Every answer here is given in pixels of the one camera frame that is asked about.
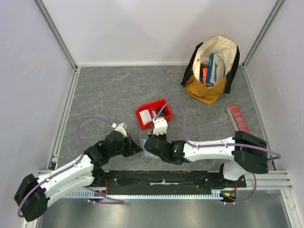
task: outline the white backdrop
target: white backdrop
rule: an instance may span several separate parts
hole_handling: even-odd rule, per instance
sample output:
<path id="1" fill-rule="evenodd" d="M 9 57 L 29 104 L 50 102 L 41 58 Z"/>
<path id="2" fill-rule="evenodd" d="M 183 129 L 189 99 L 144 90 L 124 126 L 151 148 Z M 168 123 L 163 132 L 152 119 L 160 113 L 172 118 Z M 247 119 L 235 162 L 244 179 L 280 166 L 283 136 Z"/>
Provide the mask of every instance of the white backdrop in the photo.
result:
<path id="1" fill-rule="evenodd" d="M 287 0 L 247 66 L 279 167 L 304 211 L 304 2 Z"/>
<path id="2" fill-rule="evenodd" d="M 73 70 L 32 0 L 0 0 L 0 227 L 21 227 L 14 195 L 48 163 Z"/>
<path id="3" fill-rule="evenodd" d="M 79 65 L 188 63 L 214 36 L 246 57 L 275 0 L 44 0 Z"/>

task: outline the canvas bag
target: canvas bag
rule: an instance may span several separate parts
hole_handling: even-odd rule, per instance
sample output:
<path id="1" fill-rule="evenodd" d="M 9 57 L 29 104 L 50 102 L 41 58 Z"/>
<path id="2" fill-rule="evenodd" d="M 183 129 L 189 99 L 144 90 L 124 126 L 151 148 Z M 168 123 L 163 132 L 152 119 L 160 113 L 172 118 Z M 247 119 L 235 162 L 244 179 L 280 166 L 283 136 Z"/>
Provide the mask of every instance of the canvas bag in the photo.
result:
<path id="1" fill-rule="evenodd" d="M 215 86 L 207 88 L 197 78 L 200 76 L 201 58 L 212 53 L 215 53 L 224 61 L 226 76 Z M 230 93 L 238 63 L 239 49 L 235 42 L 223 36 L 214 37 L 196 46 L 181 85 L 195 99 L 210 105 L 216 102 L 223 93 Z"/>

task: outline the red basket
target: red basket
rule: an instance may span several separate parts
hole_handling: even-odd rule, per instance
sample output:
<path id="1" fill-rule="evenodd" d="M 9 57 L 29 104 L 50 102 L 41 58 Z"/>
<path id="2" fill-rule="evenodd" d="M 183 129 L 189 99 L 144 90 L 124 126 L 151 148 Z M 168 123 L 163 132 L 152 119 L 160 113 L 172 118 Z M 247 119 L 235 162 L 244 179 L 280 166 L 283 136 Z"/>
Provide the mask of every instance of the red basket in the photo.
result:
<path id="1" fill-rule="evenodd" d="M 150 117 L 153 119 L 154 118 L 154 115 L 153 115 L 153 111 L 156 111 L 158 109 L 161 109 L 165 104 L 167 103 L 167 100 L 165 98 L 163 99 L 160 99 L 160 100 L 157 100 L 157 101 L 153 101 L 151 103 L 147 103 L 147 104 L 144 104 L 144 105 L 141 105 L 137 110 L 136 110 L 136 115 L 137 115 L 137 119 L 139 121 L 139 124 L 141 126 L 141 129 L 144 130 L 144 129 L 148 129 L 148 128 L 153 128 L 153 124 L 152 122 L 148 122 L 146 124 L 143 124 L 143 121 L 142 121 L 142 118 L 141 118 L 141 115 L 139 114 L 139 112 L 143 111 L 143 110 L 146 110 L 148 109 L 149 110 L 149 114 L 150 114 Z M 165 111 L 165 116 L 164 116 L 164 119 L 169 122 L 171 117 L 173 116 L 172 114 L 172 111 L 169 107 L 169 105 L 167 105 L 165 108 L 164 108 L 164 111 Z"/>

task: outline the bag handle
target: bag handle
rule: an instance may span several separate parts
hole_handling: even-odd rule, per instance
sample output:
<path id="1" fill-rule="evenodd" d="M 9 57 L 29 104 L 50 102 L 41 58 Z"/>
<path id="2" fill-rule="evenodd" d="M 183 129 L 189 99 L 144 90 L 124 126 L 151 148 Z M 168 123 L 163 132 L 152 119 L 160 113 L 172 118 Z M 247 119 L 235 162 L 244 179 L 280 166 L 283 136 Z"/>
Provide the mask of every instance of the bag handle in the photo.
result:
<path id="1" fill-rule="evenodd" d="M 189 81 L 190 77 L 191 77 L 192 75 L 194 75 L 193 70 L 192 70 L 194 58 L 195 58 L 195 56 L 196 56 L 196 53 L 197 53 L 198 49 L 199 49 L 200 46 L 202 46 L 202 45 L 203 45 L 203 42 L 201 42 L 200 44 L 198 44 L 198 45 L 196 46 L 196 48 L 195 48 L 195 51 L 194 51 L 193 54 L 192 54 L 192 57 L 191 57 L 191 59 L 190 59 L 190 62 L 189 62 L 188 66 L 187 66 L 187 68 L 186 68 L 186 70 L 185 70 L 185 73 L 184 73 L 184 77 L 183 77 L 183 79 L 182 79 L 182 82 L 180 83 L 183 87 L 186 86 L 186 84 L 187 84 L 187 82 Z"/>
<path id="2" fill-rule="evenodd" d="M 233 82 L 234 76 L 237 73 L 238 63 L 239 63 L 239 49 L 237 46 L 237 52 L 236 52 L 236 56 L 234 58 L 234 62 L 233 62 L 231 71 L 228 72 L 228 74 L 226 75 L 227 81 L 226 81 L 226 86 L 225 86 L 225 90 L 224 90 L 225 94 L 229 94 L 231 91 L 231 84 Z"/>

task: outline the white panel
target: white panel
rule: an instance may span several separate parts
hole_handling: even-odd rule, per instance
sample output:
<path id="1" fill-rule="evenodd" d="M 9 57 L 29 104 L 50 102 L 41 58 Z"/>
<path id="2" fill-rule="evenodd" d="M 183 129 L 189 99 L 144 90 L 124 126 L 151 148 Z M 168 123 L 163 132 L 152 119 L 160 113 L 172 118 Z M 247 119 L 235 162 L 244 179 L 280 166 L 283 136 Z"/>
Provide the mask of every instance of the white panel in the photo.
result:
<path id="1" fill-rule="evenodd" d="M 243 61 L 275 0 L 44 0 L 79 65 L 188 63 L 197 44 L 234 40 Z"/>
<path id="2" fill-rule="evenodd" d="M 13 197 L 45 169 L 73 70 L 31 0 L 0 0 L 0 227 L 21 227 Z"/>
<path id="3" fill-rule="evenodd" d="M 247 73 L 272 149 L 282 154 L 304 210 L 304 2 L 288 0 L 252 57 Z"/>

